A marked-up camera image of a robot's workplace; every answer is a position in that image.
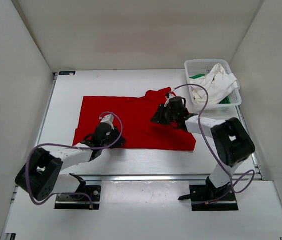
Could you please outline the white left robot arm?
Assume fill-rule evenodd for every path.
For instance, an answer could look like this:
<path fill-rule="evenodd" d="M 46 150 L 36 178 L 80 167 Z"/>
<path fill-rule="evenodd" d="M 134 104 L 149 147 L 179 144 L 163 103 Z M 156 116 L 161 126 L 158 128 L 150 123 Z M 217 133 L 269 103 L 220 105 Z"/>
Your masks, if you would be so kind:
<path fill-rule="evenodd" d="M 100 122 L 94 133 L 74 146 L 53 144 L 54 151 L 46 149 L 47 143 L 33 148 L 25 165 L 15 178 L 15 183 L 28 193 L 31 201 L 43 205 L 54 195 L 69 196 L 78 200 L 92 198 L 86 193 L 86 183 L 78 175 L 61 172 L 73 166 L 90 163 L 101 156 L 103 150 L 115 149 L 126 143 L 122 127 L 113 123 Z"/>

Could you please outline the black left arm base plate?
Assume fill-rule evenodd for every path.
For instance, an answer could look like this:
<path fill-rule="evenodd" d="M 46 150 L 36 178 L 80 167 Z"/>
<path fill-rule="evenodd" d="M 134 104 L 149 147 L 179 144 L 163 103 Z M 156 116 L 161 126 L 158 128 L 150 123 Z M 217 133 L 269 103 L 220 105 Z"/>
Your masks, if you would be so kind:
<path fill-rule="evenodd" d="M 85 195 L 65 195 L 59 194 L 56 197 L 54 209 L 55 210 L 84 210 L 97 211 L 100 209 L 102 182 L 88 181 L 81 192 Z"/>

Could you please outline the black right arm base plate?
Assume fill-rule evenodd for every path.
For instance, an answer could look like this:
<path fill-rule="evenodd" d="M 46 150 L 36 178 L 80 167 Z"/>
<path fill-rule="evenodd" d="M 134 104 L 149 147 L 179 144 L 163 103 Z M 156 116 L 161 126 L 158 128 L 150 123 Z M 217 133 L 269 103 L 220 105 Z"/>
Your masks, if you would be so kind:
<path fill-rule="evenodd" d="M 191 210 L 193 212 L 238 211 L 235 193 L 227 188 L 220 196 L 211 196 L 206 185 L 190 185 Z"/>

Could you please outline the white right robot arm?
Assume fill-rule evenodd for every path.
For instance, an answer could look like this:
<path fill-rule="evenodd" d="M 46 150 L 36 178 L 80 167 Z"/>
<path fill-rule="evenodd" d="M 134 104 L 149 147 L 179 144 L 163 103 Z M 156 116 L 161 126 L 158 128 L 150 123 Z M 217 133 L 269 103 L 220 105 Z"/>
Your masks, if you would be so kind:
<path fill-rule="evenodd" d="M 239 119 L 216 120 L 190 113 L 183 97 L 171 96 L 160 104 L 152 123 L 169 125 L 174 129 L 191 134 L 200 134 L 204 141 L 213 139 L 215 149 L 212 156 L 217 161 L 214 171 L 207 177 L 203 190 L 179 197 L 179 200 L 195 199 L 202 196 L 208 203 L 225 197 L 234 191 L 233 176 L 238 167 L 256 150 L 249 134 Z"/>

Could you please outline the red t shirt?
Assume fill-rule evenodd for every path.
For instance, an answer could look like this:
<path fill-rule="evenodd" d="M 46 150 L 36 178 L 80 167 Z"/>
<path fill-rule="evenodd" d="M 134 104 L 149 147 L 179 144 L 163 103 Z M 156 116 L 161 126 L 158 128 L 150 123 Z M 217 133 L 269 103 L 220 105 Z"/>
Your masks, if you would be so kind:
<path fill-rule="evenodd" d="M 194 151 L 197 141 L 191 133 L 151 122 L 170 90 L 148 90 L 142 97 L 84 96 L 72 144 L 80 143 L 95 131 L 102 113 L 112 112 L 119 117 L 114 126 L 123 129 L 124 149 Z"/>

